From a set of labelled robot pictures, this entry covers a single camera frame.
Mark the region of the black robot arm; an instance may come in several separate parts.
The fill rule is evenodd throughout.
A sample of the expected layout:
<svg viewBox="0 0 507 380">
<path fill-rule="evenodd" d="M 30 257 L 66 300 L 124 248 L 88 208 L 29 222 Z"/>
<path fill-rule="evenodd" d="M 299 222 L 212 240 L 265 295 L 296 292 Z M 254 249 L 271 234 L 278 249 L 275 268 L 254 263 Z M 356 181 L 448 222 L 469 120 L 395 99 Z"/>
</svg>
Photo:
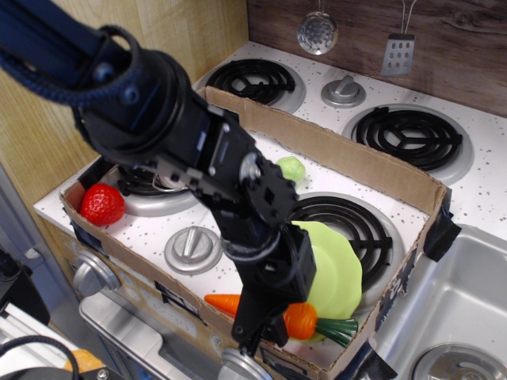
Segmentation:
<svg viewBox="0 0 507 380">
<path fill-rule="evenodd" d="M 316 273 L 307 232 L 288 221 L 295 186 L 229 112 L 193 91 L 173 58 L 121 27 L 83 25 L 53 2 L 4 1 L 1 67 L 69 106 L 108 161 L 187 187 L 211 211 L 242 280 L 231 332 L 241 351 L 288 342 L 283 313 L 307 300 Z"/>
</svg>

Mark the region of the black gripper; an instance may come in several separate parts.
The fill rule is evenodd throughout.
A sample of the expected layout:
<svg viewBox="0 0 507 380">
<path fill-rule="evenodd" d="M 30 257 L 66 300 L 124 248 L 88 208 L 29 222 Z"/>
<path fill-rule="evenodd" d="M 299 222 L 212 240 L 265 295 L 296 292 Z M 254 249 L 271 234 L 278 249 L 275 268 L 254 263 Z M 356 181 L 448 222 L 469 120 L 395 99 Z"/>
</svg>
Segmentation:
<svg viewBox="0 0 507 380">
<path fill-rule="evenodd" d="M 259 249 L 232 245 L 231 260 L 242 281 L 231 331 L 239 351 L 253 358 L 262 337 L 282 348 L 288 342 L 283 314 L 308 299 L 316 275 L 308 232 L 284 224 Z"/>
</svg>

